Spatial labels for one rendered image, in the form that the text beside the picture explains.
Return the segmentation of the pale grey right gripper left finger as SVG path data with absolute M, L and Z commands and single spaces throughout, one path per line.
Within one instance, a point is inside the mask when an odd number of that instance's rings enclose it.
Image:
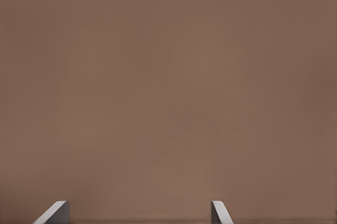
M 70 224 L 69 202 L 55 202 L 32 224 Z

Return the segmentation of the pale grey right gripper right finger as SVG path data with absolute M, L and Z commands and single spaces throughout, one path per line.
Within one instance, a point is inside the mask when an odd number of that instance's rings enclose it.
M 211 224 L 233 224 L 233 220 L 222 201 L 211 201 Z

